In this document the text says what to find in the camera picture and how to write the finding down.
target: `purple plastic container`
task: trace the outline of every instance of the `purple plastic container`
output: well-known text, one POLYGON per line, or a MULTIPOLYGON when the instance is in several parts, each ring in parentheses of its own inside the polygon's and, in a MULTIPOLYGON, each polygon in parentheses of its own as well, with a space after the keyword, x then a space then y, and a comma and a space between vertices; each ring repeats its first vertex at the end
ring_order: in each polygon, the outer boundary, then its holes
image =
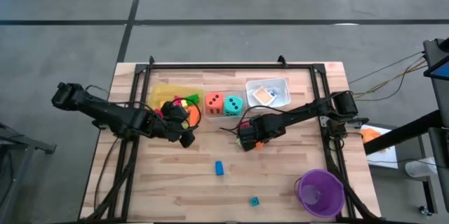
POLYGON ((333 218, 344 205, 343 184, 330 172, 314 169, 301 177, 297 198, 311 214, 333 218))

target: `wooden tabletop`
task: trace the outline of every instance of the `wooden tabletop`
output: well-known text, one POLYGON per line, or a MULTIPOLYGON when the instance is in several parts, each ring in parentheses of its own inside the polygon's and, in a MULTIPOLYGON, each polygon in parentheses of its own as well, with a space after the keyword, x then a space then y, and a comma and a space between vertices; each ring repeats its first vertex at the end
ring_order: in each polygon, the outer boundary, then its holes
MULTIPOLYGON (((330 91, 347 90, 341 62, 326 65, 330 91)), ((110 101, 127 101, 135 63, 119 63, 114 73, 110 101)), ((292 102, 288 110, 314 99, 309 70, 152 70, 149 96, 156 83, 194 86, 205 91, 244 91, 255 79, 284 78, 292 102)), ((138 97, 143 80, 140 80, 138 97)), ((140 138, 128 221, 137 222, 302 222, 320 220, 307 213, 295 196, 293 185, 311 169, 326 169, 317 118, 289 126, 287 134, 273 139, 262 151, 244 152, 235 136, 220 126, 234 127, 238 119, 201 120, 196 140, 187 149, 166 139, 140 138), (222 161, 224 176, 215 175, 215 161, 222 161), (251 197, 260 205, 251 207, 251 197)), ((100 134, 81 217, 93 212, 93 195, 99 173, 115 137, 100 134)), ((98 201, 114 179, 119 144, 114 147, 102 177, 98 201)), ((344 159, 349 183, 362 202, 376 215, 380 210, 363 143, 356 134, 345 139, 344 159)), ((119 193, 117 213, 120 213, 119 193)))

